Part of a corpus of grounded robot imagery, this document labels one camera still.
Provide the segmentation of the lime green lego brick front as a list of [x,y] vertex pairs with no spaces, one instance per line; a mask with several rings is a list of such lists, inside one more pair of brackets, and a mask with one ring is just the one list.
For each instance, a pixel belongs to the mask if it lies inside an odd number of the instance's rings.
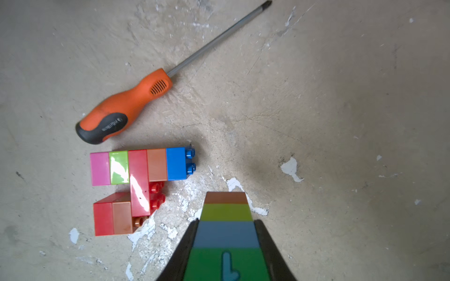
[[248,204],[205,204],[201,221],[253,221]]

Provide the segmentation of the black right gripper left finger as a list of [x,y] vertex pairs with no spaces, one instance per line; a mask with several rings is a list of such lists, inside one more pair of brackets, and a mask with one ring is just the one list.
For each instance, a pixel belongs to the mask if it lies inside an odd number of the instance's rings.
[[184,279],[198,225],[199,219],[190,223],[169,262],[156,281],[182,281]]

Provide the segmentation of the magenta lego brick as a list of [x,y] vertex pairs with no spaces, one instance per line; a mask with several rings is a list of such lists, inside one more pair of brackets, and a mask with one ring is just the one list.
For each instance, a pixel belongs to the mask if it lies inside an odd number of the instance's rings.
[[110,157],[108,152],[91,153],[90,170],[92,186],[111,185]]

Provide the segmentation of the red long lego brick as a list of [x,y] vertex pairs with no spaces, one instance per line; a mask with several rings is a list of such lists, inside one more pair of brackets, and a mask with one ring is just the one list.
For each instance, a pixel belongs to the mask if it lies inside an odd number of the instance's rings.
[[161,192],[164,181],[149,181],[147,150],[128,151],[130,174],[131,214],[133,217],[149,217],[165,202]]

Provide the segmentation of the red square lego brick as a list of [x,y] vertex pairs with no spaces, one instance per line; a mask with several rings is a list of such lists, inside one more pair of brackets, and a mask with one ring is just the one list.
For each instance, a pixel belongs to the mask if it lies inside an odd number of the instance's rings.
[[93,204],[96,236],[114,235],[112,203],[123,201],[131,202],[129,193],[114,193]]

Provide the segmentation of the dark green lego brick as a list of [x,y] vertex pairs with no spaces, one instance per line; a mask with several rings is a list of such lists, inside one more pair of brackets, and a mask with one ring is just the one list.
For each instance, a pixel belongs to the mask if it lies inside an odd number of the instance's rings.
[[194,248],[185,281],[269,281],[260,248]]

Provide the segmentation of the brown lego brick front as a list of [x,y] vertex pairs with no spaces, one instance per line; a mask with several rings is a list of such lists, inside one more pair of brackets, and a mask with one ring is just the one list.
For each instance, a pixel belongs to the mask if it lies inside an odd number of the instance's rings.
[[245,192],[207,192],[204,204],[248,204]]

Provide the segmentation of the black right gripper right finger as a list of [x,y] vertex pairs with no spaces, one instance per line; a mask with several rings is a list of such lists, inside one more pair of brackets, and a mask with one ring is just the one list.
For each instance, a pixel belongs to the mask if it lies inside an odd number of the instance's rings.
[[262,220],[254,221],[260,248],[271,281],[296,281]]

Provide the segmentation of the light blue long lego brick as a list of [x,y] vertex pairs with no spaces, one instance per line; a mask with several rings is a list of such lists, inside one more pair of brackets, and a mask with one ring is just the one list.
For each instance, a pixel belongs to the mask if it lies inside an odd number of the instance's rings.
[[260,248],[252,221],[200,221],[194,248]]

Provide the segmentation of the dark blue lego brick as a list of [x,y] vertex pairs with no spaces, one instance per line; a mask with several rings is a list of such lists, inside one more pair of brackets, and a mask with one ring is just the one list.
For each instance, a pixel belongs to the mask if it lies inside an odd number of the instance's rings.
[[186,180],[196,171],[193,161],[195,149],[191,146],[166,148],[166,165],[168,181]]

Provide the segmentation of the brown lego brick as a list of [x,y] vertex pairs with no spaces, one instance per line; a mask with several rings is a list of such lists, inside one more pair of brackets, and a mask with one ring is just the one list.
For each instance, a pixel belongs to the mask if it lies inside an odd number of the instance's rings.
[[248,204],[245,192],[207,192],[204,204]]
[[167,181],[167,161],[166,149],[148,149],[147,165],[148,165],[148,181]]
[[133,217],[129,201],[112,203],[112,217],[114,235],[133,234],[149,218]]

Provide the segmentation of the lime green lego brick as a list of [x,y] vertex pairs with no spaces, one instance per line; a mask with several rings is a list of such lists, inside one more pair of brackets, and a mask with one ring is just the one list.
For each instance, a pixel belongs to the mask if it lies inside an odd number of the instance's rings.
[[122,185],[130,182],[128,151],[109,153],[111,185]]
[[248,204],[205,204],[201,221],[253,221]]

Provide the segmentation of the orange black handled screwdriver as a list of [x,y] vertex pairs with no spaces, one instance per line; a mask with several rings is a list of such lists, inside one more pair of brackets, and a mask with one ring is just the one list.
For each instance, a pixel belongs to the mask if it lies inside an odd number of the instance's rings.
[[88,144],[98,145],[125,131],[138,118],[148,103],[162,97],[172,88],[171,78],[173,76],[260,15],[271,4],[271,1],[265,1],[170,71],[158,69],[144,77],[134,88],[110,96],[99,103],[76,124],[77,135]]

